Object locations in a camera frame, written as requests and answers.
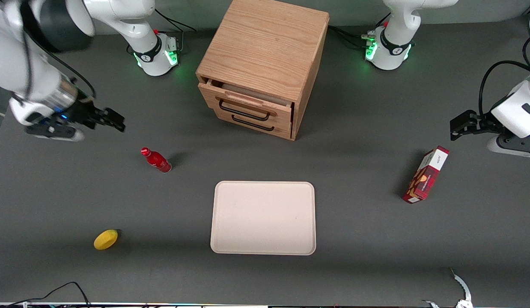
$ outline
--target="gray tabletop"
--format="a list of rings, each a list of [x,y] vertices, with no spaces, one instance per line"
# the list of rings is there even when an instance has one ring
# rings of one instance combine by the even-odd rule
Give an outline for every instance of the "gray tabletop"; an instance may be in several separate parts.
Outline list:
[[[363,33],[365,28],[351,29]],[[491,135],[450,142],[449,120],[475,109],[486,69],[521,60],[525,20],[424,25],[396,71],[363,61],[328,33],[298,140],[218,120],[194,76],[212,33],[187,38],[181,64],[146,76],[120,36],[63,58],[126,117],[124,134],[85,129],[80,143],[0,131],[0,302],[75,280],[93,302],[453,306],[465,279],[475,306],[530,307],[530,159],[488,152]],[[527,72],[499,68],[492,103]],[[429,199],[400,196],[423,154],[451,150]],[[171,158],[161,174],[139,150]],[[215,254],[214,186],[308,181],[316,189],[309,257]],[[120,242],[97,251],[101,231]],[[79,302],[76,289],[50,300]]]

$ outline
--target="red box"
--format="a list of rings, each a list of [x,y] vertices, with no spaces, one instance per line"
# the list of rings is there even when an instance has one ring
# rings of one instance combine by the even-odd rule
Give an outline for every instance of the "red box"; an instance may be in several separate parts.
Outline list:
[[[410,187],[408,187],[406,194],[402,197],[404,201],[413,204],[427,198],[448,154],[449,150],[441,146],[437,146],[425,154],[421,165],[417,168],[417,172],[410,182]]]

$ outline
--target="yellow lemon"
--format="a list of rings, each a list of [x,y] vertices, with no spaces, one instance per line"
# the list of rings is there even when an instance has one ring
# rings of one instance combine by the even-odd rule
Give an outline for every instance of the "yellow lemon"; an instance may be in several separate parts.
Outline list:
[[[95,238],[94,248],[97,250],[107,249],[116,242],[118,237],[119,234],[116,230],[105,230]]]

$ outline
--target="plastic tray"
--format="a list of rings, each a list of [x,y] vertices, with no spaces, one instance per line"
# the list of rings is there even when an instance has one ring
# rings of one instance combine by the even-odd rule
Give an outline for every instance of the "plastic tray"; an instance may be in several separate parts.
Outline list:
[[[314,187],[308,182],[219,182],[210,247],[230,254],[314,253]]]

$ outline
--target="wooden drawer unit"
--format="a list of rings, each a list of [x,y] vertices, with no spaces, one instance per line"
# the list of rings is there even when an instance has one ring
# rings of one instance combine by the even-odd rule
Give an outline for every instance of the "wooden drawer unit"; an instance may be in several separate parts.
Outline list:
[[[197,68],[219,119],[295,140],[329,16],[274,0],[232,0]]]

